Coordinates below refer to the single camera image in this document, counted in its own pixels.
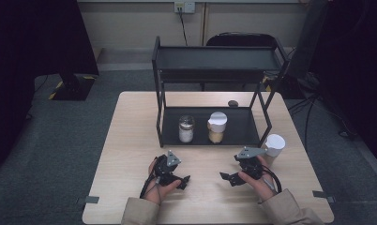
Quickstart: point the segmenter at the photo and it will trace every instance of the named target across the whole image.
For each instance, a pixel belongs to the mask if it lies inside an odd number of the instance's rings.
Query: wall socket
[[[174,2],[174,12],[195,13],[195,2]]]

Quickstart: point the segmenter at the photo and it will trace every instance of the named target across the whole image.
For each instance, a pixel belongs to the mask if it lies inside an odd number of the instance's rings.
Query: beige sleeve
[[[300,209],[288,189],[263,202],[262,206],[273,224],[323,224],[311,209]]]
[[[128,198],[121,224],[153,225],[157,223],[159,205],[144,199]]]

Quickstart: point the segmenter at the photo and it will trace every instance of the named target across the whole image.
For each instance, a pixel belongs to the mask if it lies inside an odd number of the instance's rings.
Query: chair
[[[243,46],[243,47],[272,47],[276,48],[274,38],[266,34],[225,32],[208,39],[206,46]]]

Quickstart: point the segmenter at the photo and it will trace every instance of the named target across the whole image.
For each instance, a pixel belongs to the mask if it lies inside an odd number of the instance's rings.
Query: shelf lower tier
[[[207,122],[214,112],[227,115],[223,141],[212,143],[208,139]],[[192,115],[195,119],[194,137],[191,142],[179,140],[179,118]],[[259,135],[249,107],[167,107],[164,109],[161,128],[162,142],[166,145],[258,145]]]

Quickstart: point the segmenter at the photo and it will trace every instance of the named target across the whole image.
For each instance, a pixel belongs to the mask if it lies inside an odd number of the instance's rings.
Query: wooden table
[[[251,92],[167,92],[169,106],[226,106],[236,100],[248,106]],[[159,147],[156,131],[157,98],[155,92],[123,92],[117,102],[109,133],[98,163],[89,196],[98,203],[87,203],[83,211],[86,224],[119,224],[128,197],[138,197],[154,157],[172,150],[182,163],[174,174],[191,175],[185,190],[177,189],[163,202],[159,224],[265,224],[269,220],[258,205],[249,185],[231,187],[219,172],[240,170],[234,155],[243,146],[164,146]],[[323,191],[294,127],[281,95],[276,94],[268,109],[273,128],[286,147],[271,169],[282,188],[288,188],[300,207],[310,207],[326,223],[334,219],[326,199],[313,197]],[[260,133],[266,124],[260,103],[253,114]]]

